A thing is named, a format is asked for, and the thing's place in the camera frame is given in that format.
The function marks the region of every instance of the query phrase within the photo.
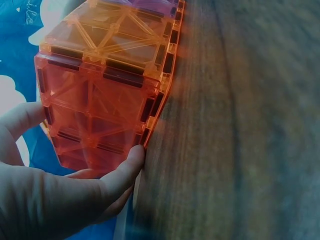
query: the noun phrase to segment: translucent plastic tile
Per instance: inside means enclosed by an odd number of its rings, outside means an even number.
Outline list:
[[[177,5],[174,17],[157,4]],[[132,146],[147,146],[172,84],[184,6],[91,0],[45,37],[36,76],[62,166],[107,173]]]

